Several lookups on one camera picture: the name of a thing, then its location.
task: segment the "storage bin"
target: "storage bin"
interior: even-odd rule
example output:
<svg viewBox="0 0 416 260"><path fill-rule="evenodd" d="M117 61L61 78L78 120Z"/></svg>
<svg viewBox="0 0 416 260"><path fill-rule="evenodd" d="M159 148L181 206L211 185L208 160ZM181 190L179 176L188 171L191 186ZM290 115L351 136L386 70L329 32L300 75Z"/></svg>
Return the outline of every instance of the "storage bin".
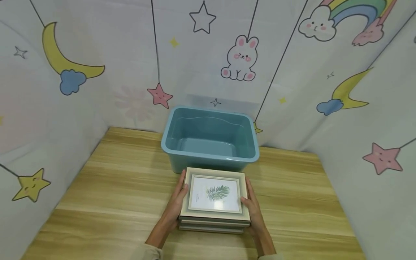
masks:
<svg viewBox="0 0 416 260"><path fill-rule="evenodd" d="M259 158L251 118L210 109L172 109L161 146L175 173L186 167L242 171Z"/></svg>

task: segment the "person's right hand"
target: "person's right hand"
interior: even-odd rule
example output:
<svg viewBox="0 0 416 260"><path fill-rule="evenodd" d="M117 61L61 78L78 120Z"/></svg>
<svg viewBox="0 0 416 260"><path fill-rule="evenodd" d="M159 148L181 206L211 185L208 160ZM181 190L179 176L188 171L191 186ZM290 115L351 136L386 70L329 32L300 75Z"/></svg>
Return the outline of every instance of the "person's right hand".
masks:
<svg viewBox="0 0 416 260"><path fill-rule="evenodd" d="M250 230L250 233L253 231L256 235L258 235L267 230L267 228L264 224L263 215L260 211L260 205L257 201L256 194L254 193L249 178L245 178L245 183L247 185L248 198L241 197L241 202L248 208L248 212L250 213L251 228L253 229Z"/></svg>
<svg viewBox="0 0 416 260"><path fill-rule="evenodd" d="M259 257L264 255L274 255L276 254L275 246L264 223L259 202L254 194L251 182L247 177L245 178L245 182L247 185L248 198L241 197L241 202L248 208L250 214L251 226L248 228L248 231L253 237Z"/></svg>

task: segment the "wooden tabletop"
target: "wooden tabletop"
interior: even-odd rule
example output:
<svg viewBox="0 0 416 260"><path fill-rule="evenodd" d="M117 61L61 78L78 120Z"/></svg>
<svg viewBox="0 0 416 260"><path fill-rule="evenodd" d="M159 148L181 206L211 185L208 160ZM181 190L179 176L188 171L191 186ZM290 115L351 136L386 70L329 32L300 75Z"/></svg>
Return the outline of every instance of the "wooden tabletop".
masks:
<svg viewBox="0 0 416 260"><path fill-rule="evenodd" d="M127 260L160 217L179 175L161 134L110 128L24 260ZM276 249L285 260L365 259L314 154L260 148L245 169ZM165 259L256 259L248 234L176 230Z"/></svg>

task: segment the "small yellow star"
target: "small yellow star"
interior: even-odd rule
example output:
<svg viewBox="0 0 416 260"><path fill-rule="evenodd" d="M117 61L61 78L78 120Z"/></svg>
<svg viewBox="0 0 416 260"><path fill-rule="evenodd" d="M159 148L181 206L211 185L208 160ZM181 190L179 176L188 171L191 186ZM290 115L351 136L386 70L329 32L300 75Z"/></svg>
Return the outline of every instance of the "small yellow star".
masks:
<svg viewBox="0 0 416 260"><path fill-rule="evenodd" d="M254 130L256 131L256 134L263 132L263 130L257 128L256 122L254 122L253 124L254 124Z"/></svg>
<svg viewBox="0 0 416 260"><path fill-rule="evenodd" d="M171 40L170 40L170 43L172 44L172 46L175 48L176 46L178 46L179 45L179 43L176 41L176 39L175 39L175 37L173 37Z"/></svg>
<svg viewBox="0 0 416 260"><path fill-rule="evenodd" d="M43 168L38 170L32 176L19 176L19 183L22 187L20 191L15 195L12 201L17 201L22 198L29 197L33 202L37 201L39 192L51 183L43 178Z"/></svg>

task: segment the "white bunny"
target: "white bunny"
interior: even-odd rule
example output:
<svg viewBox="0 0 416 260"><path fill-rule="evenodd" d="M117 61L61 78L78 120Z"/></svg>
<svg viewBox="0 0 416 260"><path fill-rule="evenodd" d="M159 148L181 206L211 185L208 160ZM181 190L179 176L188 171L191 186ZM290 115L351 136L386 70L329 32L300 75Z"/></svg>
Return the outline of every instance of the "white bunny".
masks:
<svg viewBox="0 0 416 260"><path fill-rule="evenodd" d="M251 67L257 61L257 45L259 39L251 37L247 40L246 36L240 35L235 40L235 45L231 47L227 54L227 61L230 64L221 70L221 76L232 80L252 81L256 74L251 71Z"/></svg>

